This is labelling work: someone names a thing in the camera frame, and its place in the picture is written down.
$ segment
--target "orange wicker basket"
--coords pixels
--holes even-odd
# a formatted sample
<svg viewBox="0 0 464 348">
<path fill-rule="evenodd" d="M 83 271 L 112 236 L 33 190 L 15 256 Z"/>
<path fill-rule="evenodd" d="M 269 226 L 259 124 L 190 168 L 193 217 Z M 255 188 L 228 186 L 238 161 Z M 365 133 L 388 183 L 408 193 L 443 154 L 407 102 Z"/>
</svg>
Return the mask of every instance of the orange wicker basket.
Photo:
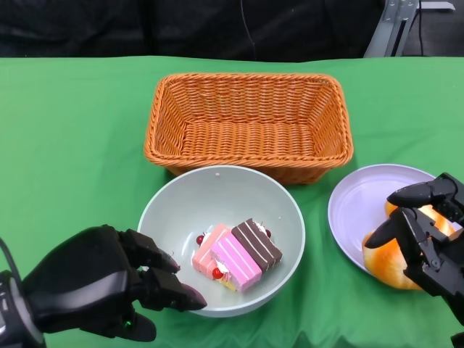
<svg viewBox="0 0 464 348">
<path fill-rule="evenodd" d="M 339 83 L 326 75 L 185 74 L 156 90 L 145 156 L 175 175 L 209 165 L 314 183 L 353 155 Z"/>
</svg>

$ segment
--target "bowl rim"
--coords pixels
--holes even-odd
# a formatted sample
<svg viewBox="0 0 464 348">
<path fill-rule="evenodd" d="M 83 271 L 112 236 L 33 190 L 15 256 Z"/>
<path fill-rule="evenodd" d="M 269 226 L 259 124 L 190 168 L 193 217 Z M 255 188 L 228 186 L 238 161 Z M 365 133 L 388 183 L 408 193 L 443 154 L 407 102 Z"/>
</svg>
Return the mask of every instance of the bowl rim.
<svg viewBox="0 0 464 348">
<path fill-rule="evenodd" d="M 302 243 L 301 243 L 301 247 L 299 249 L 299 253 L 298 253 L 298 257 L 297 257 L 296 262 L 294 263 L 294 265 L 291 268 L 291 270 L 289 271 L 289 273 L 285 276 L 285 278 L 279 284 L 277 284 L 277 286 L 275 286 L 272 290 L 268 291 L 267 293 L 261 295 L 260 297 L 258 297 L 256 299 L 253 299 L 252 301 L 249 301 L 249 302 L 246 302 L 246 303 L 243 303 L 243 304 L 238 304 L 236 306 L 210 308 L 210 309 L 207 309 L 207 310 L 203 309 L 203 310 L 192 311 L 193 313 L 200 314 L 200 315 L 208 315 L 208 313 L 217 314 L 219 312 L 235 312 L 235 311 L 243 310 L 244 308 L 247 308 L 247 307 L 253 307 L 255 304 L 259 304 L 259 303 L 265 301 L 266 299 L 271 299 L 277 293 L 277 291 L 280 290 L 281 287 L 290 279 L 290 277 L 293 275 L 293 273 L 297 269 L 297 267 L 298 267 L 298 265 L 299 265 L 299 263 L 300 263 L 300 261 L 302 259 L 303 252 L 305 251 L 305 244 L 306 244 L 305 221 L 303 220 L 303 215 L 302 215 L 301 210 L 299 209 L 299 206 L 298 206 L 297 202 L 291 196 L 291 194 L 280 183 L 278 183 L 277 181 L 272 179 L 270 176 L 268 176 L 268 175 L 266 175 L 264 173 L 261 173 L 261 172 L 259 172 L 257 170 L 250 169 L 250 168 L 247 168 L 247 167 L 241 167 L 241 166 L 238 166 L 238 165 L 212 165 L 212 166 L 207 166 L 207 167 L 201 167 L 201 168 L 198 168 L 198 169 L 195 169 L 195 170 L 188 171 L 187 173 L 184 173 L 182 175 L 179 175 L 177 178 L 172 179 L 171 181 L 166 183 L 160 190 L 158 190 L 158 192 L 149 200 L 149 202 L 145 206 L 144 212 L 142 213 L 142 215 L 140 217 L 140 220 L 138 222 L 137 231 L 141 230 L 142 221 L 145 218 L 145 214 L 148 211 L 149 206 L 157 198 L 157 196 L 159 194 L 161 194 L 161 192 L 163 192 L 170 184 L 175 183 L 176 181 L 180 180 L 181 178 L 183 178 L 186 175 L 190 175 L 192 173 L 200 172 L 200 171 L 203 171 L 203 170 L 211 170 L 213 168 L 217 168 L 217 169 L 220 169 L 220 168 L 236 168 L 236 169 L 240 169 L 240 170 L 246 170 L 246 171 L 253 172 L 255 174 L 261 175 L 263 178 L 266 178 L 269 181 L 271 181 L 272 183 L 274 183 L 275 185 L 277 185 L 287 195 L 287 197 L 290 198 L 290 201 L 293 203 L 294 207 L 297 209 L 297 213 L 298 213 L 298 216 L 299 216 L 299 220 L 300 220 L 300 223 L 301 223 L 301 226 L 302 226 L 302 232 L 303 233 L 302 233 Z"/>
</svg>

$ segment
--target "green table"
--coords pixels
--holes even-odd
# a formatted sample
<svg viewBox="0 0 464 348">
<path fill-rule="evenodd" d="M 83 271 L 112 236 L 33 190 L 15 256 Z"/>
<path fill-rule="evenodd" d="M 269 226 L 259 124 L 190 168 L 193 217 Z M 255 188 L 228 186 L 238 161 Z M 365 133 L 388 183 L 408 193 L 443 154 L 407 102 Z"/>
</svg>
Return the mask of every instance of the green table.
<svg viewBox="0 0 464 348">
<path fill-rule="evenodd" d="M 307 226 L 298 270 L 248 315 L 141 310 L 157 324 L 154 343 L 73 330 L 47 335 L 49 347 L 449 347 L 462 328 L 442 299 L 390 289 L 352 264 L 332 238 L 327 204 L 346 174 L 375 163 L 464 179 L 464 59 L 0 59 L 0 235 L 22 275 L 86 227 L 136 228 L 170 179 L 142 153 L 154 88 L 169 73 L 198 71 L 327 73 L 341 82 L 355 157 L 317 185 L 289 187 Z"/>
</svg>

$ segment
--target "orange bread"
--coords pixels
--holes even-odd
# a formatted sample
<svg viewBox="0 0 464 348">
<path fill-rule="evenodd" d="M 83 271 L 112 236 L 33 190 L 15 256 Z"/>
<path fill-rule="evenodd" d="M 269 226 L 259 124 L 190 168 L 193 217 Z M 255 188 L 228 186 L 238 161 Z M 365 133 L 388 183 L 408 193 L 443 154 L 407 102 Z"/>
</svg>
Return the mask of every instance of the orange bread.
<svg viewBox="0 0 464 348">
<path fill-rule="evenodd" d="M 387 202 L 385 204 L 387 216 L 390 216 L 396 208 L 397 207 L 393 204 Z M 442 233 L 449 236 L 454 232 L 450 223 L 438 212 L 433 210 L 430 205 L 421 207 L 420 211 L 435 220 L 435 226 Z M 364 265 L 369 272 L 371 272 L 378 280 L 393 286 L 394 288 L 420 290 L 421 288 L 403 273 L 403 270 L 406 269 L 407 265 L 401 250 L 399 250 L 397 240 L 394 239 L 380 248 L 368 249 L 364 245 L 371 234 L 372 232 L 370 232 L 362 241 Z"/>
</svg>

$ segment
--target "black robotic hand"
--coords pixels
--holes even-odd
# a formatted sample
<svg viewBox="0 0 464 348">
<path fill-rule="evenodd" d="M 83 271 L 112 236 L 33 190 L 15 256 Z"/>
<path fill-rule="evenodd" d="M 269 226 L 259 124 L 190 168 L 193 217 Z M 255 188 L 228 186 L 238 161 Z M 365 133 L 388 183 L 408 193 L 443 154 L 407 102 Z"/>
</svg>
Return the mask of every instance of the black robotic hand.
<svg viewBox="0 0 464 348">
<path fill-rule="evenodd" d="M 464 233 L 450 237 L 434 226 L 435 221 L 418 208 L 426 204 L 453 223 L 464 226 L 464 184 L 443 173 L 427 183 L 394 192 L 387 199 L 399 208 L 366 241 L 377 248 L 396 239 L 407 268 L 405 275 L 432 296 L 442 296 L 464 325 Z M 464 334 L 452 337 L 455 347 L 464 347 Z"/>
<path fill-rule="evenodd" d="M 141 266 L 148 270 L 139 270 Z M 181 312 L 207 305 L 201 294 L 179 282 L 174 274 L 179 269 L 140 233 L 118 232 L 108 225 L 84 230 L 48 253 L 19 286 L 9 271 L 0 273 L 0 295 L 5 293 L 4 301 L 10 305 L 10 312 L 0 305 L 0 347 L 45 345 L 43 339 L 28 337 L 16 346 L 18 339 L 4 335 L 8 329 L 11 333 L 9 315 L 14 309 L 19 324 L 22 321 L 25 332 L 35 338 L 37 333 L 80 328 L 111 338 L 153 341 L 156 328 L 134 310 L 133 301 L 150 310 L 170 307 Z M 7 324 L 4 332 L 2 321 Z"/>
</svg>

